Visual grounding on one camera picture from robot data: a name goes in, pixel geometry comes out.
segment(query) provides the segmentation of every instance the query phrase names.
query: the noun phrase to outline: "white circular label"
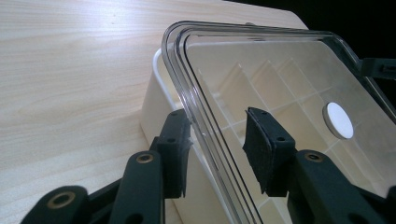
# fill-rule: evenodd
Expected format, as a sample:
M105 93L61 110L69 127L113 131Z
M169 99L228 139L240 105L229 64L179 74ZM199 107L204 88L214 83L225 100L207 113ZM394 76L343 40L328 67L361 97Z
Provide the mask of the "white circular label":
M330 131L338 138L351 138L353 126L346 111L340 105L331 102L323 108L324 120Z

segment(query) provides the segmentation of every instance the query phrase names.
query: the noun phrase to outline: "light wood grain surface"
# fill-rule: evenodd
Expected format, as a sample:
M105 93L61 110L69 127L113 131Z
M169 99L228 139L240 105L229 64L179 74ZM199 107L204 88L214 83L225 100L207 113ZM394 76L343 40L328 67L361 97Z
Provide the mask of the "light wood grain surface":
M0 223L60 186L98 190L149 149L139 116L151 58L183 20L306 28L288 11L223 1L0 2Z

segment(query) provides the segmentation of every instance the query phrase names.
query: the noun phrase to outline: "wooden table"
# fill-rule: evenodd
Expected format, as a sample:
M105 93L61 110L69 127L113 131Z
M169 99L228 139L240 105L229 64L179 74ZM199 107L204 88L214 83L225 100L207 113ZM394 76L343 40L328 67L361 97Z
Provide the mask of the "wooden table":
M306 28L288 11L214 0L0 2L0 223L60 186L98 190L149 149L151 59L183 20ZM180 223L171 201L167 219Z

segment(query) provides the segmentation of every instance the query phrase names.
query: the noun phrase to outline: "white container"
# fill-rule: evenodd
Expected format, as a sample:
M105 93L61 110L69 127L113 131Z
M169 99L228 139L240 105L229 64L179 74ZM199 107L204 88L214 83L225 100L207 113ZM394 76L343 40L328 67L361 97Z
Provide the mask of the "white container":
M175 36L185 42L173 45ZM354 67L346 67L325 44L327 36L193 22L168 30L163 41L168 66L157 51L141 126L151 142L170 112L185 106L191 119L196 136L187 197L174 200L183 222L291 223L287 199L261 194L242 150L249 106L270 112L297 149L327 154L352 184L383 197L396 184L396 126L354 78ZM346 60L357 59L349 56ZM349 115L351 139L337 138L326 126L322 109L329 102Z

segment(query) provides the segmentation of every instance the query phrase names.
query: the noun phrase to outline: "clear plastic lid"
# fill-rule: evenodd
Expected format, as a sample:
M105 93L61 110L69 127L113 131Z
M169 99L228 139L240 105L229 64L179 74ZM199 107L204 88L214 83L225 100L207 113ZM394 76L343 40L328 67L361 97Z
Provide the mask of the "clear plastic lid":
M183 21L164 34L162 53L235 222L290 221L286 199L261 194L242 149L249 106L270 112L297 149L328 155L352 184L383 197L396 184L394 118L363 88L370 78L357 79L361 61L339 36ZM346 113L350 138L326 123L329 103Z

